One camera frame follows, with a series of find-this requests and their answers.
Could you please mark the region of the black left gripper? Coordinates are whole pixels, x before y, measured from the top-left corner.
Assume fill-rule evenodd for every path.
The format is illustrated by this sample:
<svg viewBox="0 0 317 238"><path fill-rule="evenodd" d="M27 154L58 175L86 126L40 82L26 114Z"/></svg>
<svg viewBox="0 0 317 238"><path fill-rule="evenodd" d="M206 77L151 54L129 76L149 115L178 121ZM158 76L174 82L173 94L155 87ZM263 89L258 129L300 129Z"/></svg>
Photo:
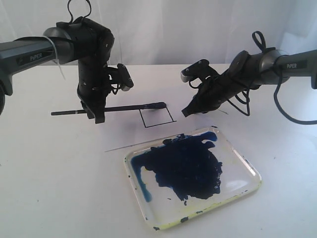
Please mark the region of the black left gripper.
<svg viewBox="0 0 317 238"><path fill-rule="evenodd" d="M95 124L104 123L108 76L103 65L96 57L81 58L78 72L77 94L88 119L94 119Z"/></svg>

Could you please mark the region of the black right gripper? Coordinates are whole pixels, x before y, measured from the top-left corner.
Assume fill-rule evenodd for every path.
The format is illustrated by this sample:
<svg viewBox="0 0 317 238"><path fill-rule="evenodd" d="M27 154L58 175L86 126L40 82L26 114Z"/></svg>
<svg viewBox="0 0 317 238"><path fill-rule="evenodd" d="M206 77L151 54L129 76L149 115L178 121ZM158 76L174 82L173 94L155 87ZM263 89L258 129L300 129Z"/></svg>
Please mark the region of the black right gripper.
<svg viewBox="0 0 317 238"><path fill-rule="evenodd" d="M197 94L181 112L184 117L188 117L193 114L214 111L244 89L245 83L229 77L227 71L219 74L213 68L208 67L206 78L200 84Z"/></svg>

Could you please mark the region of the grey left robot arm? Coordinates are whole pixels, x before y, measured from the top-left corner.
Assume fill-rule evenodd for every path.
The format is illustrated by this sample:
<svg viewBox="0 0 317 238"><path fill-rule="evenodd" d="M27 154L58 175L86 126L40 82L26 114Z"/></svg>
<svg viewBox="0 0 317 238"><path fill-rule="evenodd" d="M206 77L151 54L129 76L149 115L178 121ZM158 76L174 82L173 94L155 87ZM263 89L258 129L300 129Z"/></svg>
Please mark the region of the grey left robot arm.
<svg viewBox="0 0 317 238"><path fill-rule="evenodd" d="M105 121L104 108L110 93L107 61L114 36L110 29L84 17L73 23L58 22L42 37L23 37L0 45L0 107L13 94L13 75L55 60L77 61L77 95L89 119Z"/></svg>

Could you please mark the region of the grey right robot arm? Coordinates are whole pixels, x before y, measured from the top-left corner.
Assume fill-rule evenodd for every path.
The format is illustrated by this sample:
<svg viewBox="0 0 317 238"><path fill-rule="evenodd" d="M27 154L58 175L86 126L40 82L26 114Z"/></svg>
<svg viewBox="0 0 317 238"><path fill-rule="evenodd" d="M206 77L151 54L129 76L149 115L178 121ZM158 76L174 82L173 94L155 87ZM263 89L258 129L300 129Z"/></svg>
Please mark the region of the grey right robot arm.
<svg viewBox="0 0 317 238"><path fill-rule="evenodd" d="M249 90L262 85L280 86L290 77L310 77L311 86L316 89L317 52L285 55L281 50L270 48L251 55L241 51L221 74L209 65L208 60L201 59L181 71L183 82L191 83L197 78L201 81L198 92L182 114L187 117L215 111L239 93L247 96Z"/></svg>

